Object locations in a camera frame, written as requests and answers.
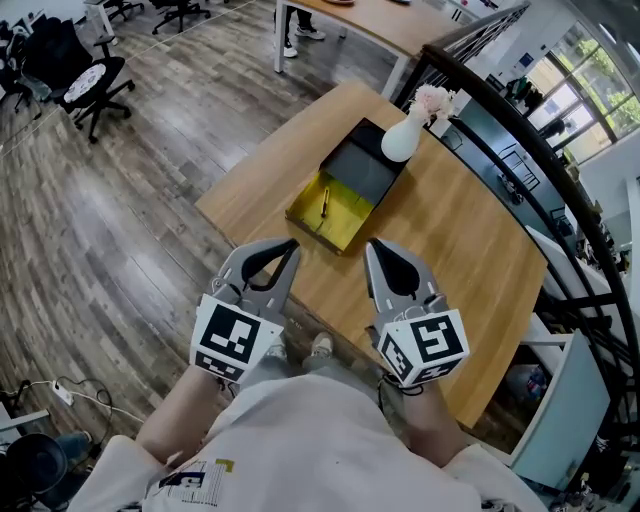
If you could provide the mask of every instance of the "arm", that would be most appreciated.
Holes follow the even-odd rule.
[[[193,457],[217,416],[213,404],[219,391],[214,375],[189,366],[142,425],[136,443],[162,463],[178,452],[174,465]]]
[[[430,382],[423,387],[419,395],[404,396],[409,449],[442,468],[467,444],[438,384]]]

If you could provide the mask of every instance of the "window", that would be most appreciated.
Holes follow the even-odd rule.
[[[603,114],[631,94],[629,84],[602,48],[589,57],[574,75]]]
[[[543,57],[542,60],[529,71],[527,77],[542,94],[549,93],[549,91],[562,82],[564,78],[558,68],[546,57]]]
[[[529,115],[538,131],[562,119],[565,130],[547,139],[580,164],[640,126],[640,102],[607,52],[576,23],[528,74],[544,95]]]
[[[607,116],[607,123],[618,138],[635,130],[640,124],[640,102],[633,96]]]
[[[529,116],[529,121],[536,130],[539,130],[576,101],[578,101],[576,92],[568,84],[563,84],[562,87],[546,99],[540,108]]]
[[[567,144],[564,147],[564,154],[569,161],[581,164],[610,145],[611,140],[602,125],[594,124],[577,139]]]
[[[551,52],[567,71],[573,71],[588,55],[598,48],[598,42],[591,37],[580,23],[576,23],[556,44]]]
[[[557,146],[577,131],[581,130],[588,124],[593,123],[593,117],[591,117],[591,114],[584,105],[580,105],[577,109],[573,110],[562,119],[566,128],[560,135],[547,139],[547,142],[551,147]]]

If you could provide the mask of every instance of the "black metal railing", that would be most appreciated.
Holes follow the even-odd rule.
[[[552,234],[555,241],[565,253],[572,269],[578,276],[586,297],[575,298],[563,281],[554,265],[549,261],[548,270],[566,300],[558,301],[548,298],[553,302],[553,307],[558,308],[565,318],[569,318],[575,326],[579,327],[589,339],[594,358],[600,369],[607,390],[611,396],[614,407],[613,415],[619,423],[623,422],[620,407],[624,408],[626,422],[631,422],[629,401],[627,392],[627,378],[622,369],[621,361],[633,371],[632,389],[636,397],[640,398],[640,363],[639,347],[633,315],[626,291],[622,285],[620,275],[611,256],[609,247],[602,235],[601,229],[595,221],[590,206],[583,199],[580,191],[564,170],[559,159],[551,150],[549,144],[543,140],[535,128],[517,112],[496,90],[478,77],[473,71],[442,47],[426,45],[414,73],[409,77],[405,87],[396,98],[396,106],[405,109],[408,101],[415,94],[415,89],[423,83],[441,85],[447,83],[450,89],[463,89],[481,107],[483,107],[504,129],[520,144],[532,160],[546,175],[551,185],[556,189],[567,207],[573,213],[584,236],[591,244],[595,259],[598,261],[602,273],[606,278],[610,293],[596,295],[591,283],[584,274],[565,237],[559,231],[557,223],[549,216],[547,211],[537,201],[531,191],[522,183],[520,178],[497,155],[491,147],[473,132],[463,121],[452,118],[451,124],[458,132],[466,136],[478,147],[498,169],[513,183],[517,192],[529,203],[535,213],[540,217],[546,228]],[[603,305],[615,305],[620,315],[620,321],[624,329],[625,340],[617,339],[610,332],[611,318],[606,317],[602,311]],[[593,308],[595,318],[586,317],[582,309]],[[610,358],[613,359],[613,367],[605,362],[602,349],[605,348]],[[635,423],[634,428],[624,429],[625,433],[640,432],[640,425]]]
[[[485,46],[516,23],[529,8],[529,5],[529,2],[524,2],[516,7],[485,16],[466,27],[447,34],[433,44],[444,49],[454,59],[464,64],[478,55]],[[423,56],[396,97],[396,106],[405,107],[409,99],[413,97],[412,91],[415,91],[418,85],[423,83],[443,85],[446,82],[446,78],[446,75],[441,70],[429,66],[429,61]]]

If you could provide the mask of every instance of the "handrail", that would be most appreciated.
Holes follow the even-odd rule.
[[[518,13],[523,8],[529,7],[531,4],[526,1],[517,5],[515,7],[510,7],[509,9],[503,9],[502,11],[496,11],[489,16],[485,16],[484,18],[480,18],[475,20],[473,23],[469,23],[464,27],[459,28],[453,32],[450,32],[440,39],[436,39],[432,44],[439,48],[444,48],[445,50],[449,50],[451,46],[455,45],[462,39],[466,39],[470,36],[475,35],[480,32],[483,28],[488,27],[489,25],[493,25],[496,21],[500,21],[507,16]]]
[[[519,20],[530,5],[528,1],[525,1],[516,7],[497,11],[465,27],[450,32],[440,39],[436,39],[433,45],[443,48],[455,55],[457,59],[466,62],[471,57],[477,55],[482,48],[494,38]],[[413,73],[411,73],[394,101],[396,107],[400,109],[405,107],[412,92],[418,86],[418,82],[424,80],[424,74],[428,66],[429,63],[424,57],[417,62]]]
[[[538,132],[533,126],[523,120],[522,116],[502,98],[497,91],[492,89],[484,80],[461,62],[455,60],[444,49],[433,45],[425,45],[423,47],[421,61],[427,62],[428,65],[444,73],[447,78],[452,80],[457,86],[463,88],[514,137],[522,148],[529,153],[542,172],[544,172],[549,182],[560,194],[575,216],[585,237],[591,243],[594,256],[600,263],[604,277],[609,283],[611,293],[615,297],[615,304],[620,314],[627,346],[629,347],[631,366],[634,371],[634,389],[636,396],[640,397],[638,338],[636,336],[633,316],[626,291],[622,285],[622,280],[611,257],[609,248],[605,243],[598,225],[593,219],[589,206],[563,169],[558,158],[550,146],[538,135]],[[595,297],[591,284],[579,267],[577,273],[587,294],[590,297]],[[599,306],[596,306],[595,309],[597,312],[599,311],[599,314],[602,313]]]

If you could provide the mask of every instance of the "white box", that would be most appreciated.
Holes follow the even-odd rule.
[[[189,363],[242,383],[283,330],[237,306],[203,295],[196,309]]]
[[[469,355],[457,309],[389,322],[375,348],[402,387],[448,375]]]

